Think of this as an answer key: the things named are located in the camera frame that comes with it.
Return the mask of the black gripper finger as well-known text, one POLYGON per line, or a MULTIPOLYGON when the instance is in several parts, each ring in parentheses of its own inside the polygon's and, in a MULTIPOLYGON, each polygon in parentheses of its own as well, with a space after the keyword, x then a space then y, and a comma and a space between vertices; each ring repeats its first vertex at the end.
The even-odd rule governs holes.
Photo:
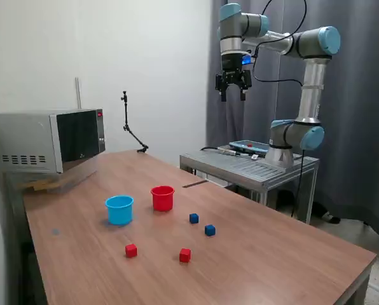
POLYGON ((221 96, 221 101, 226 101, 226 91, 229 86, 227 73, 216 74, 215 89, 221 96))
POLYGON ((240 99, 246 100, 246 92, 252 87, 252 79, 250 70, 244 70, 240 73, 238 86, 240 88, 240 99))

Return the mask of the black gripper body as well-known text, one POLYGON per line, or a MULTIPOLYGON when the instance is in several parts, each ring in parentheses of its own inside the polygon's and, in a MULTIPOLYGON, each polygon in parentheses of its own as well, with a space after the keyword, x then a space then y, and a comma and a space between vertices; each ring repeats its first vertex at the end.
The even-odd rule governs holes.
POLYGON ((223 70, 223 82, 227 85, 243 85, 244 76, 242 72, 241 53, 227 53, 221 56, 221 65, 223 70))

